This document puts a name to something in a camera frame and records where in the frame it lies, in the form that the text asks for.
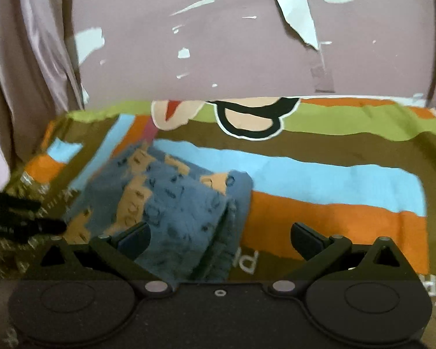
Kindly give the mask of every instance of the lime green stripe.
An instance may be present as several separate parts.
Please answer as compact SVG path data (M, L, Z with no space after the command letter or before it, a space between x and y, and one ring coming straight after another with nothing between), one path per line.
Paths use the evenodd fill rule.
M150 115L150 103L150 101L126 101L101 111L70 111L68 116L77 122L89 123L111 118L119 114Z
M216 122L213 106L206 104L194 120ZM404 141L425 131L436 134L436 119L419 118L398 104L355 107L302 103L284 118L284 129L324 135L372 133L391 141Z
M193 118L193 120L205 123L216 123L217 120L215 118L215 110L213 109L213 105L203 105L202 109L200 109L200 111Z

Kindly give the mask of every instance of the fabric fold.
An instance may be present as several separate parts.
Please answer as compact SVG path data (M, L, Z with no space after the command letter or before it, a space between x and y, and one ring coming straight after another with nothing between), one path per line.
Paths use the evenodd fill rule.
M82 109L82 95L63 40L63 0L20 0L27 36L57 114Z
M0 0L0 88L10 111L14 151L27 161L56 111L27 38L19 0Z
M135 262L175 285L225 281L249 211L246 173L216 174L147 144L130 146L93 177L64 219L65 239L116 236L141 221L150 244Z

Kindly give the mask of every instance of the blue towel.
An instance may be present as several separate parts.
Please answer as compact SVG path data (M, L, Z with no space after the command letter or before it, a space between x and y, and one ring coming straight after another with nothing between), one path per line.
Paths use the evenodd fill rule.
M116 235L143 221L151 241L135 260L141 267L172 285L224 281L247 218L252 182L235 171L217 178L221 185L215 190L207 186L216 181L210 171L139 144L110 160L64 219L72 234L78 230L71 224L80 224L82 237Z

